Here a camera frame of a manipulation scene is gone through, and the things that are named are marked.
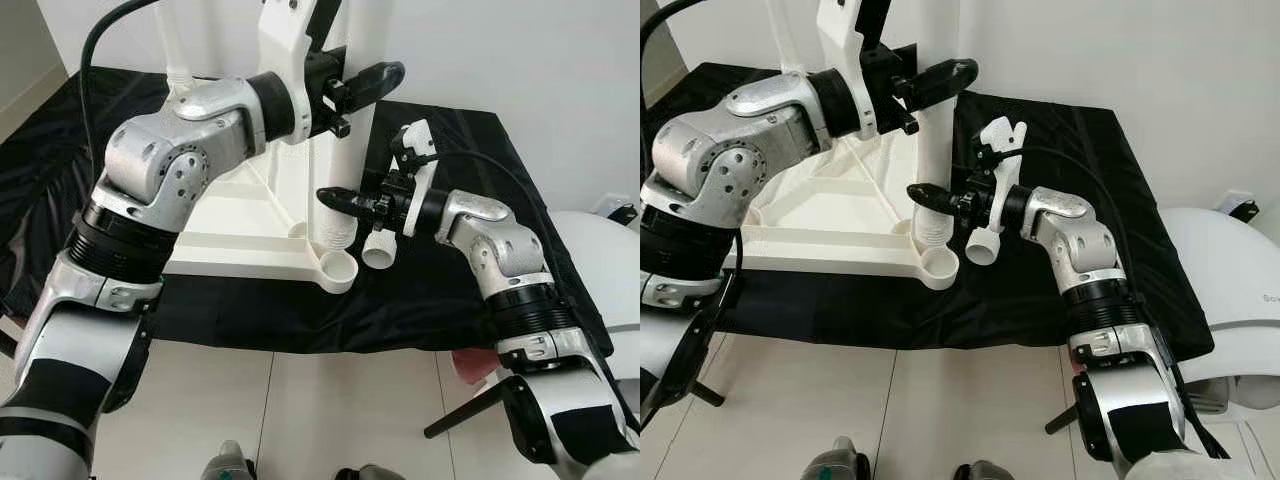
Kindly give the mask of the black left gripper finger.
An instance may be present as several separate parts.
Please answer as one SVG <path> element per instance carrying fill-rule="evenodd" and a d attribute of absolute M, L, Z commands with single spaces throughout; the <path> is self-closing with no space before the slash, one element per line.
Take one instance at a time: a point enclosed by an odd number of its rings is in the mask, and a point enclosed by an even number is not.
<path fill-rule="evenodd" d="M 974 59 L 950 59 L 914 76 L 905 90 L 906 109 L 927 109 L 957 96 L 979 74 Z"/>
<path fill-rule="evenodd" d="M 402 61 L 379 61 L 344 82 L 343 109 L 365 109 L 394 91 L 404 79 Z"/>

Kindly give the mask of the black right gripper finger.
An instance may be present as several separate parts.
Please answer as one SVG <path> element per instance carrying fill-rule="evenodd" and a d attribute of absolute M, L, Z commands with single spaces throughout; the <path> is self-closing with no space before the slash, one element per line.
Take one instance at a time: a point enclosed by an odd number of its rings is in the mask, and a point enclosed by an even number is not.
<path fill-rule="evenodd" d="M 316 189 L 316 200 L 324 206 L 352 218 L 370 218 L 379 214 L 378 197 L 344 187 Z"/>
<path fill-rule="evenodd" d="M 934 212 L 960 212 L 966 205 L 963 195 L 955 195 L 945 187 L 929 183 L 908 186 L 908 196 L 916 206 Z"/>

